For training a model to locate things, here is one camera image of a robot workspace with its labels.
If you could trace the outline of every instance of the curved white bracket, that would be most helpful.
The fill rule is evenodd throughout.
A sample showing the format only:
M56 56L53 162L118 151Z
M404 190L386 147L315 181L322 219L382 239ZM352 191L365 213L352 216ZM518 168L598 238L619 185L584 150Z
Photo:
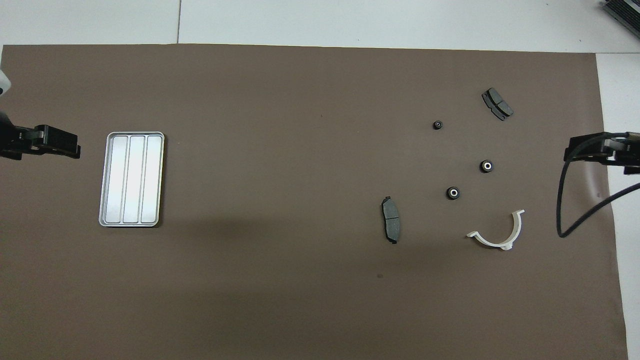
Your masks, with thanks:
M499 247L502 250L509 250L513 247L513 242L516 241L518 235L520 235L520 230L522 230L522 218L520 217L520 214L522 214L523 212L524 210L518 210L511 213L513 215L513 231L511 232L511 235L509 235L507 240L504 240L501 243L490 243L486 241L477 231L472 231L471 233L468 233L467 236L469 238L476 238L477 241L480 241L487 246Z

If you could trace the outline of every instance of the rubber bushing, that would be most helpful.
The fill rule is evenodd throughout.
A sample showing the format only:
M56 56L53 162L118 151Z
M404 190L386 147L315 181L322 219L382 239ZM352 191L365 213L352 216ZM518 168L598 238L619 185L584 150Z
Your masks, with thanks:
M447 197L450 198L451 200L456 200L458 197L460 197L460 189L458 189L455 186L448 188Z
M480 163L480 171L491 172L493 170L493 163L491 160L484 160Z

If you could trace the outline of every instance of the metal insert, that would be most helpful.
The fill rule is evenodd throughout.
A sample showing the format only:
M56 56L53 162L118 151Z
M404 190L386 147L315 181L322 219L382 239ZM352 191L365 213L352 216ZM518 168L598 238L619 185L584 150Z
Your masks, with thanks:
M150 227L158 223L164 134L117 132L107 136L99 222Z

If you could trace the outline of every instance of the white table surface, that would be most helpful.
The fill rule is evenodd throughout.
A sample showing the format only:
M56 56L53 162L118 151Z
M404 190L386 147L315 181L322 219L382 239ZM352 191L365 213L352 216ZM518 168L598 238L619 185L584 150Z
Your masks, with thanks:
M178 41L598 53L605 130L640 132L640 39L598 0L0 1L0 61L3 44ZM639 181L609 170L612 193ZM640 360L636 204L640 192L612 204L631 360Z

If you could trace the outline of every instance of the brown mat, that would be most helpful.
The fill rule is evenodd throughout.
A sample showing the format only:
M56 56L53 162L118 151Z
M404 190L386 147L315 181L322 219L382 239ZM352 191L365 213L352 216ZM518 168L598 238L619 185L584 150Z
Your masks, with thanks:
M3 359L627 358L610 208L554 228L568 139L602 130L593 54L6 46L3 70L14 124L83 147L0 159ZM167 137L159 227L98 224L112 131ZM572 168L565 227L606 179ZM512 250L465 237L521 208Z

